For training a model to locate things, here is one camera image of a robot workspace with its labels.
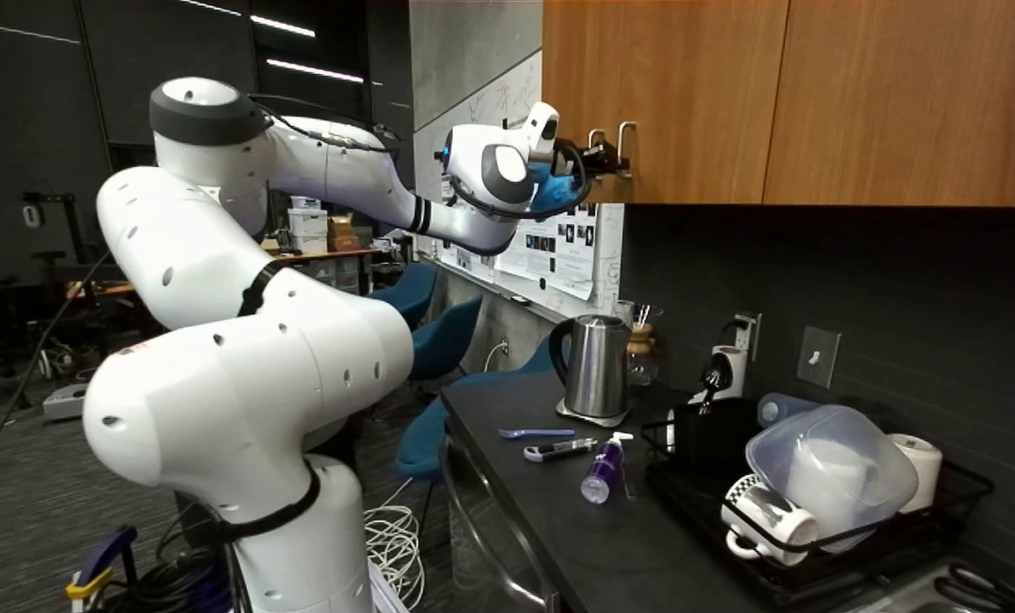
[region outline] kitchen counter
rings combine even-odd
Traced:
[[[531,539],[534,557],[575,613],[650,610],[771,610],[745,592],[736,570],[682,527],[643,484],[643,443],[627,443],[627,488],[594,506],[578,494],[589,458],[526,463],[526,443],[505,443],[499,430],[575,425],[578,435],[606,435],[556,416],[561,384],[556,376],[513,376],[492,384],[442,393],[449,435],[492,481],[499,504]]]

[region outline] power outlet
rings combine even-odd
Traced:
[[[837,367],[837,351],[841,351],[841,333],[837,332],[806,328],[797,378],[805,378],[810,384],[822,384],[822,387],[832,387],[835,384],[835,367]]]

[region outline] cabinet door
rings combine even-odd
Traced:
[[[1015,0],[790,0],[765,200],[1015,203]]]
[[[544,0],[542,98],[561,136],[627,148],[640,203],[762,198],[787,0]]]

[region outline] black tray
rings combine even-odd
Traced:
[[[895,515],[846,535],[832,535],[810,546],[784,546],[787,551],[806,551],[799,565],[779,565],[772,557],[736,557],[726,547],[726,526],[719,506],[728,506],[745,526],[757,526],[739,506],[726,504],[726,488],[731,472],[749,472],[745,463],[731,467],[701,467],[682,453],[669,453],[672,424],[643,424],[643,438],[650,443],[646,484],[672,506],[672,515],[688,526],[696,535],[721,555],[739,580],[759,588],[777,606],[795,606],[806,599],[822,599],[832,592],[858,592],[869,582],[882,582],[903,576],[930,557],[939,557],[958,535],[963,532],[974,506],[996,492],[989,476],[963,469],[958,463],[942,463],[939,488],[933,506]],[[852,535],[869,535],[852,551],[832,555],[822,546],[846,542]]]

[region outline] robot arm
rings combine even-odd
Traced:
[[[159,85],[152,129],[156,166],[108,178],[100,225],[169,333],[93,376],[88,446],[126,481],[207,504],[254,613],[363,613],[358,481],[307,459],[302,435],[397,387],[413,337],[393,308],[275,266],[249,238],[266,221],[266,192],[499,253],[518,219],[573,207],[587,179],[556,178],[549,105],[520,129],[449,133],[442,174],[458,200],[408,193],[363,129],[266,116],[207,78]]]

